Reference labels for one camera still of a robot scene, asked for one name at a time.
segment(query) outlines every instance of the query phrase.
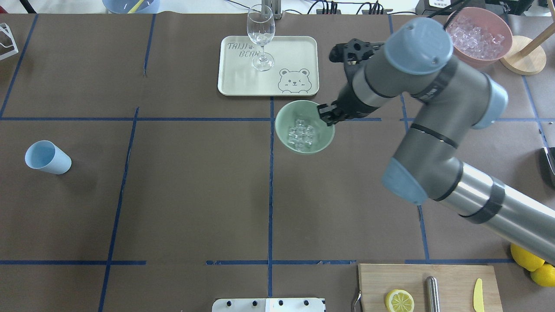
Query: blue joint cap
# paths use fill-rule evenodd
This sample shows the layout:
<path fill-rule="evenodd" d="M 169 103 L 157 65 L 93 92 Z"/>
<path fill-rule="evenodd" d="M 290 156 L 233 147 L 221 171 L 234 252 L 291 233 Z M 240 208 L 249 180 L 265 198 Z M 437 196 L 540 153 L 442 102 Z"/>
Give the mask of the blue joint cap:
<path fill-rule="evenodd" d="M 490 85 L 490 101 L 487 104 L 484 116 L 482 116 L 482 119 L 480 119 L 479 122 L 472 126 L 472 129 L 483 129 L 490 126 L 501 116 L 501 114 L 503 114 L 507 108 L 507 103 L 509 102 L 509 95 L 507 94 L 507 91 L 497 82 L 493 81 L 490 76 L 487 74 L 484 75 Z"/>
<path fill-rule="evenodd" d="M 415 205 L 421 205 L 428 198 L 424 188 L 395 158 L 391 158 L 387 165 L 382 184 L 395 195 Z"/>
<path fill-rule="evenodd" d="M 431 18 L 418 17 L 396 31 L 384 45 L 387 60 L 412 75 L 439 71 L 453 54 L 451 36 Z"/>

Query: blue transparent bowl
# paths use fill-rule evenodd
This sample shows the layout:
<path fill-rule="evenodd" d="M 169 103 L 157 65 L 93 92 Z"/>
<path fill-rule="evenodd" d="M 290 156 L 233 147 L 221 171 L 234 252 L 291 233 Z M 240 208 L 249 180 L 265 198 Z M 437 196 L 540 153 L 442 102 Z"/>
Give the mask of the blue transparent bowl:
<path fill-rule="evenodd" d="M 129 10 L 138 2 L 139 0 L 102 0 L 102 3 L 108 9 L 108 11 L 115 14 L 127 14 Z M 144 2 L 137 9 L 137 13 L 154 14 L 158 13 L 158 8 L 160 8 L 160 0 L 144 0 Z"/>

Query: brown table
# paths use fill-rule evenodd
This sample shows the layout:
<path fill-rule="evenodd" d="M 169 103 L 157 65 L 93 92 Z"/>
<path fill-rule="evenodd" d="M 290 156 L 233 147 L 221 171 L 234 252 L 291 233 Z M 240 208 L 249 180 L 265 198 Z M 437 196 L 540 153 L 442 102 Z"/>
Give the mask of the brown table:
<path fill-rule="evenodd" d="M 346 81 L 329 50 L 384 41 L 410 18 L 287 13 L 276 29 L 318 42 L 311 99 L 325 103 Z M 507 241 L 381 185 L 420 107 L 406 94 L 378 119 L 340 123 L 328 148 L 303 157 L 272 130 L 295 97 L 216 88 L 220 42 L 245 34 L 244 14 L 0 19 L 20 48 L 0 62 L 1 311 L 210 311 L 216 298 L 267 296 L 317 296 L 347 311 L 356 263 L 489 264 L 505 312 L 552 310 L 553 289 L 510 260 Z M 508 21 L 534 37 L 551 18 Z M 538 169 L 539 149 L 555 146 L 555 39 L 543 48 L 536 76 L 483 69 L 509 105 L 458 156 L 555 207 Z M 73 159 L 69 172 L 26 167 L 41 139 Z"/>

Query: lemon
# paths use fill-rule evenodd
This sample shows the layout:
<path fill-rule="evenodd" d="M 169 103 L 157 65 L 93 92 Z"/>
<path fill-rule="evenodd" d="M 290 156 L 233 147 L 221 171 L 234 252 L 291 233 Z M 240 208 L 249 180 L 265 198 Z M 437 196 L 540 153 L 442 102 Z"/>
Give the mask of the lemon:
<path fill-rule="evenodd" d="M 555 287 L 555 268 L 553 265 L 545 263 L 539 269 L 530 273 L 530 277 L 540 286 Z"/>
<path fill-rule="evenodd" d="M 532 254 L 530 251 L 511 243 L 511 255 L 518 265 L 533 272 L 540 268 L 545 260 Z"/>
<path fill-rule="evenodd" d="M 415 301 L 407 291 L 394 289 L 385 296 L 385 306 L 389 312 L 412 312 Z"/>

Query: wine glass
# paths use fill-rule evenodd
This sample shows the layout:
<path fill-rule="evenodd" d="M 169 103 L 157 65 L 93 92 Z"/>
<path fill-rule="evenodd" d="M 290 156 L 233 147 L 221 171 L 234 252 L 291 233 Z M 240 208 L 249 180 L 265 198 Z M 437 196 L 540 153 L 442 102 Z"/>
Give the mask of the wine glass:
<path fill-rule="evenodd" d="M 262 54 L 253 58 L 253 67 L 265 72 L 274 66 L 274 57 L 264 52 L 264 46 L 272 41 L 276 32 L 272 9 L 265 4 L 256 4 L 249 9 L 246 32 L 250 40 L 262 47 Z"/>

